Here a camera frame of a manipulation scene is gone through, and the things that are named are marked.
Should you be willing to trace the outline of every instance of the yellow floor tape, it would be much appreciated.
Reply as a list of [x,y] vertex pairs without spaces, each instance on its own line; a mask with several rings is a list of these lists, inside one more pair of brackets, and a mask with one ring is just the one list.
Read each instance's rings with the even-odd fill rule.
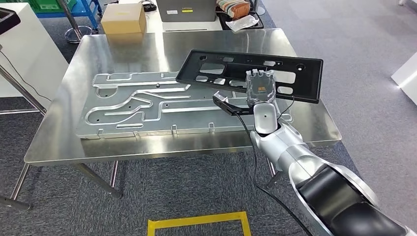
[[216,215],[204,215],[189,218],[171,219],[171,220],[148,220],[148,236],[155,236],[156,229],[181,227],[188,225],[200,225],[208,223],[216,223],[229,220],[240,220],[242,223],[243,236],[251,236],[249,221],[247,219],[246,211],[216,214]]

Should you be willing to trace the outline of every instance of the screw hole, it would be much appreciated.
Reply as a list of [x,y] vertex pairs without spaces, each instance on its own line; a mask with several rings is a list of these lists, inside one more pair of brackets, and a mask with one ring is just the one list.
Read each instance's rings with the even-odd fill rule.
[[302,70],[304,70],[304,69],[305,69],[305,65],[304,65],[304,64],[298,64],[298,65],[296,66],[296,68],[297,68],[297,70],[298,70],[298,71],[302,71]]

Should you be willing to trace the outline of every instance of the metal pole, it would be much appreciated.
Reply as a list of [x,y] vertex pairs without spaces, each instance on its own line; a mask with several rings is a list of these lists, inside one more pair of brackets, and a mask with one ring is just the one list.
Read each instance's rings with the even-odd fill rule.
[[8,207],[14,207],[21,210],[30,210],[31,205],[27,203],[22,203],[13,199],[9,199],[3,196],[0,196],[0,204],[6,205]]
[[38,109],[42,115],[46,114],[46,109],[22,85],[20,85],[20,83],[18,83],[2,65],[0,65],[0,75],[2,75],[17,91],[19,91],[32,106]]
[[117,174],[118,165],[119,165],[119,161],[113,162],[112,177],[110,178],[110,186],[112,188],[114,188],[115,187],[115,184],[116,184],[116,174]]
[[253,11],[256,12],[259,16],[265,14],[265,9],[259,6],[259,0],[253,0]]
[[0,115],[35,113],[35,112],[39,112],[39,110],[38,109],[5,110],[5,111],[0,111]]
[[271,176],[274,177],[276,174],[275,168],[273,166],[273,163],[270,162],[267,158],[267,162],[268,162],[268,166],[269,166],[269,171],[271,172]]
[[19,192],[20,192],[20,189],[22,188],[23,182],[26,179],[26,175],[28,174],[28,170],[29,170],[29,164],[25,163],[25,165],[23,166],[22,171],[20,172],[19,178],[17,179],[17,183],[14,186],[13,193],[10,196],[11,199],[13,199],[13,200],[17,199],[17,197],[19,195]]
[[104,188],[104,190],[110,193],[113,197],[117,199],[120,199],[122,197],[121,193],[112,188],[106,181],[100,178],[100,176],[98,176],[94,171],[92,171],[92,169],[90,169],[86,164],[80,163],[74,164],[73,166],[74,168],[85,174],[89,179],[98,184],[100,187]]
[[68,5],[64,0],[57,0],[57,2],[60,4],[61,8],[64,10],[64,13],[66,17],[69,20],[69,23],[71,24],[72,28],[74,29],[75,35],[77,36],[78,40],[81,41],[81,38],[83,35],[81,34],[80,29],[78,28],[78,24],[75,21],[74,17],[71,15],[71,11],[68,8]]
[[62,9],[64,10],[64,13],[66,17],[69,20],[69,23],[71,24],[72,28],[67,30],[65,32],[65,39],[69,43],[80,43],[81,38],[83,38],[83,35],[90,35],[92,34],[92,29],[87,26],[78,26],[77,22],[75,21],[74,17],[71,14],[71,10],[68,8],[68,5],[66,4],[65,0],[57,0],[57,2],[60,4]]
[[282,172],[277,172],[267,183],[267,189],[272,188],[274,184],[281,178]]

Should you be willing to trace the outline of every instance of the black cable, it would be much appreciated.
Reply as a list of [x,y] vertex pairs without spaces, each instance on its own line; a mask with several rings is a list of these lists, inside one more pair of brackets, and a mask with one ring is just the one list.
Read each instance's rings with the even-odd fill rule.
[[23,79],[23,77],[19,74],[19,72],[16,70],[16,68],[13,66],[13,64],[12,64],[12,62],[9,60],[9,58],[2,52],[2,51],[0,51],[0,53],[1,54],[3,54],[3,56],[6,58],[6,60],[9,62],[9,64],[13,67],[13,69],[14,69],[14,71],[16,71],[16,73],[19,75],[19,77],[20,77],[20,79],[25,83],[25,84],[27,84],[28,86],[30,86],[35,92],[36,92],[36,94],[38,94],[39,96],[41,96],[41,97],[43,97],[43,98],[45,98],[45,99],[47,99],[48,101],[50,101],[50,102],[52,102],[49,98],[47,98],[47,97],[45,97],[45,96],[43,96],[43,95],[40,95],[39,93],[38,93],[38,91],[36,91],[36,89],[32,86],[32,85],[30,85],[28,82],[26,82],[24,79]]
[[240,117],[240,115],[238,114],[238,113],[236,113],[236,112],[234,112],[235,114],[236,114],[236,116],[239,118],[239,120],[240,120],[240,122],[242,123],[242,125],[243,125],[243,127],[245,128],[245,131],[246,131],[246,133],[247,133],[247,135],[249,136],[249,140],[250,140],[250,143],[251,143],[251,145],[252,145],[252,149],[253,149],[253,154],[254,154],[254,156],[255,156],[255,170],[254,170],[254,172],[253,172],[253,183],[254,183],[254,185],[257,187],[257,188],[259,188],[262,192],[264,192],[264,193],[266,193],[266,194],[268,194],[271,198],[273,198],[278,204],[280,204],[281,206],[282,206],[282,208],[284,208],[285,209],[285,211],[286,212],[288,212],[288,214],[298,223],[298,225],[300,225],[300,227],[305,231],[305,233],[308,235],[308,236],[313,236],[311,233],[310,233],[310,231],[306,228],[306,226],[300,221],[300,219],[298,219],[298,217],[281,201],[281,200],[279,200],[275,195],[273,195],[272,193],[270,193],[268,190],[266,190],[266,189],[264,189],[263,187],[261,187],[257,182],[256,182],[256,169],[258,168],[258,156],[256,155],[256,149],[255,149],[255,145],[253,144],[253,142],[252,142],[252,139],[250,138],[250,133],[249,133],[249,130],[247,129],[247,127],[246,127],[246,124],[245,124],[245,122],[242,120],[242,117]]
[[294,104],[295,100],[296,99],[293,96],[293,102],[287,107],[287,109],[285,109],[283,112],[281,112],[281,114],[278,116],[278,118],[276,120],[279,120],[281,118],[282,114],[284,114]]

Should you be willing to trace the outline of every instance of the aluminum plate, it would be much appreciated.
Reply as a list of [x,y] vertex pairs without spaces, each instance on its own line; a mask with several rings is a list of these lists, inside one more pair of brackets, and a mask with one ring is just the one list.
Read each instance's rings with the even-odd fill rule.
[[[97,74],[92,81],[76,135],[119,138],[243,130],[212,100],[218,90],[175,81],[177,72]],[[246,94],[222,91],[229,103],[247,107]],[[289,102],[277,99],[285,110]],[[289,111],[283,115],[287,122]],[[253,128],[253,116],[242,117]]]

